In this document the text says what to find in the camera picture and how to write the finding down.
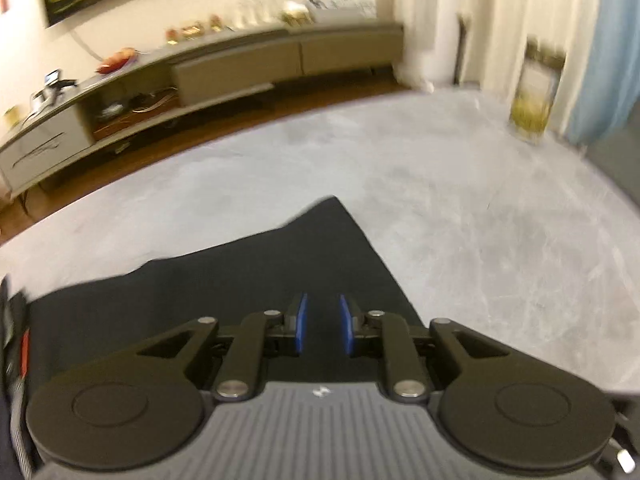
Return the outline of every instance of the tv stand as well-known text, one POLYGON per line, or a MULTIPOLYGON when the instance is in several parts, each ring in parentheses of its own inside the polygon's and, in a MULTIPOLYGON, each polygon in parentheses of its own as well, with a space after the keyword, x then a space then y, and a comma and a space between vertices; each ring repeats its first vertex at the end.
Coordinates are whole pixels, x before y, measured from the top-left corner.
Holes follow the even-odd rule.
POLYGON ((387 66, 401 60, 402 50, 402 25, 380 20, 304 27, 278 23, 166 46, 80 83, 21 129, 9 131, 0 139, 0 172, 14 199, 77 160, 156 124, 277 82, 387 66), (158 107, 98 122, 109 104, 160 91, 168 98, 158 107))

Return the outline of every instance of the drawer handle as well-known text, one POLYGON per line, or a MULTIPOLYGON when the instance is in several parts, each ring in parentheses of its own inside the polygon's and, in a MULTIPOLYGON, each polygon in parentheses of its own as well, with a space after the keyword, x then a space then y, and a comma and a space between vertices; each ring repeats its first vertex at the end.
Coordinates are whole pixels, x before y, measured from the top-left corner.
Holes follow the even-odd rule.
POLYGON ((15 167, 20 162, 27 160, 28 158, 32 158, 34 156, 40 155, 41 153, 48 152, 49 150, 55 150, 60 145, 60 137, 63 136, 64 134, 65 134, 64 132, 57 134, 55 137, 52 137, 44 144, 41 144, 37 148, 34 148, 26 155, 23 155, 21 158, 19 158, 14 162, 14 164, 12 165, 12 169, 15 169, 15 167))

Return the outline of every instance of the ribbed gray surface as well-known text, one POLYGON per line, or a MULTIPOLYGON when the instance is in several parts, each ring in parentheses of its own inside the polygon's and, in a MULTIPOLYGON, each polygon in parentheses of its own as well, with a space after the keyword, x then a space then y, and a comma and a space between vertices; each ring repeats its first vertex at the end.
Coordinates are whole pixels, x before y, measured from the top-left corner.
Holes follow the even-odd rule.
MULTIPOLYGON (((504 480, 438 433, 426 410, 383 397, 375 384, 269 383, 257 399, 214 410, 184 449, 124 473, 50 463, 35 480, 504 480)), ((592 469, 566 480, 597 480, 592 469)))

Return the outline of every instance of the decorative item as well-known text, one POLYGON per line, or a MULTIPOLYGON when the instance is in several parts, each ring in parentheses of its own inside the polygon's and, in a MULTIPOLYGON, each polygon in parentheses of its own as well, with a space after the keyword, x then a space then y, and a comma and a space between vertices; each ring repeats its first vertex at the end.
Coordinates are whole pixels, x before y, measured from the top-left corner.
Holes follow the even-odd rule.
POLYGON ((232 17, 231 27, 233 30, 241 30, 246 28, 246 15, 244 12, 244 4, 240 3, 232 7, 230 12, 232 17))
POLYGON ((264 14, 262 20, 265 23, 275 23, 280 21, 280 11, 282 5, 277 0, 266 0, 264 4, 264 14))
POLYGON ((517 134, 527 142, 537 143, 548 124, 564 70, 566 55, 561 50, 527 41, 520 81, 511 107, 511 121, 517 134))
POLYGON ((120 70, 129 61, 136 59, 138 52, 135 48, 127 47, 117 51, 113 56, 103 60, 101 65, 96 69, 98 74, 110 74, 116 70, 120 70))
POLYGON ((182 37, 185 40, 195 40, 202 35, 204 35, 204 25, 201 22, 195 22, 182 28, 182 37))
POLYGON ((224 27, 222 18, 217 14, 212 14, 209 17, 209 27, 213 32, 220 32, 224 27))
POLYGON ((168 28, 164 33, 167 44, 175 45, 180 41, 180 32, 175 28, 168 28))
POLYGON ((292 1, 285 2, 280 17, 283 22, 291 27, 300 27, 312 23, 309 10, 304 5, 292 1))
POLYGON ((16 124, 19 124, 21 119, 22 110, 20 105, 12 106, 4 113, 4 120, 6 121, 7 126, 9 126, 9 129, 13 128, 16 124))
POLYGON ((378 15, 376 0, 305 0, 305 5, 316 23, 353 21, 378 15))
POLYGON ((263 14, 262 0, 242 0, 242 13, 247 27, 257 27, 263 14))

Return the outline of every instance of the blue curtain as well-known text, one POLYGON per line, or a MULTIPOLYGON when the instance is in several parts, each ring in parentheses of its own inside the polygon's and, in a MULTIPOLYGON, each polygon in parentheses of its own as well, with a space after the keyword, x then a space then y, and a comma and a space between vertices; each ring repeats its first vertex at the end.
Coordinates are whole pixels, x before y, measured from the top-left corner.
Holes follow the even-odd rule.
POLYGON ((589 144, 626 123, 640 96, 640 0, 600 0, 587 71, 566 138, 589 144))

